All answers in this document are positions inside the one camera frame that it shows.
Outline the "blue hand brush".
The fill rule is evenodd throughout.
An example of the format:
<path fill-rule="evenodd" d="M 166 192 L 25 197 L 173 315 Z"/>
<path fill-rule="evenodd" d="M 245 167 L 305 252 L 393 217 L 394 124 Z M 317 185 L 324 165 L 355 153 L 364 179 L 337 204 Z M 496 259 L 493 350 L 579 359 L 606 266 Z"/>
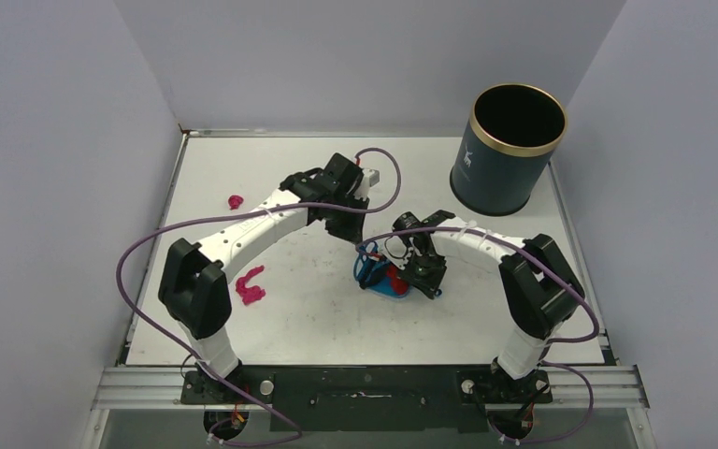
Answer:
<path fill-rule="evenodd" d="M 378 285 L 386 277 L 387 260 L 376 242 L 361 247 L 354 261 L 353 277 L 363 290 Z"/>

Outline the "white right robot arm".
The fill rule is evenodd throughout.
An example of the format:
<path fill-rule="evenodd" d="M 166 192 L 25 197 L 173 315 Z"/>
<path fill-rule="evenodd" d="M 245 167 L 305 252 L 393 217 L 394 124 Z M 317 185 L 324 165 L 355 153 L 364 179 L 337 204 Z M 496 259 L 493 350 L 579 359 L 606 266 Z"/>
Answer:
<path fill-rule="evenodd" d="M 398 278 L 434 299 L 449 259 L 498 274 L 514 328 L 490 365 L 490 395 L 512 403 L 548 393 L 538 367 L 556 331 L 584 298 L 582 286 L 554 240 L 494 233 L 438 210 L 420 220 L 410 212 L 393 223 L 407 252 Z"/>

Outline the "blue plastic dustpan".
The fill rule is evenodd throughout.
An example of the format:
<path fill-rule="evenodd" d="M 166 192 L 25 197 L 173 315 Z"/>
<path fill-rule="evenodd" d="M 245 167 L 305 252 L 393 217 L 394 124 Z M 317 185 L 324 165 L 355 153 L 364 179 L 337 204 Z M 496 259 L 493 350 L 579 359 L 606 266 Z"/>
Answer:
<path fill-rule="evenodd" d="M 408 293 L 402 297 L 396 297 L 390 288 L 389 280 L 387 279 L 387 277 L 385 277 L 378 285 L 376 285 L 374 287 L 370 287 L 365 290 L 369 290 L 371 292 L 374 292 L 375 294 L 378 294 L 378 295 L 385 297 L 387 299 L 390 299 L 390 300 L 402 300 L 402 299 L 406 298 L 414 290 L 414 288 L 409 283 Z"/>

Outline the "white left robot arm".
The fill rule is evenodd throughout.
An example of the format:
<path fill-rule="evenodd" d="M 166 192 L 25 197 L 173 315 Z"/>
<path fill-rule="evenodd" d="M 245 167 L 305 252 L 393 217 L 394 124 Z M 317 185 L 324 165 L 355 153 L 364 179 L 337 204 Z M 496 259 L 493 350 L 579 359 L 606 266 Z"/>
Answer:
<path fill-rule="evenodd" d="M 204 387 L 215 400 L 230 402 L 241 390 L 235 371 L 241 362 L 226 329 L 229 283 L 280 239 L 317 221 L 333 237 L 360 242 L 369 190 L 379 180 L 379 171 L 336 153 L 323 168 L 286 177 L 250 218 L 196 242 L 178 239 L 168 249 L 158 297 L 204 362 Z"/>

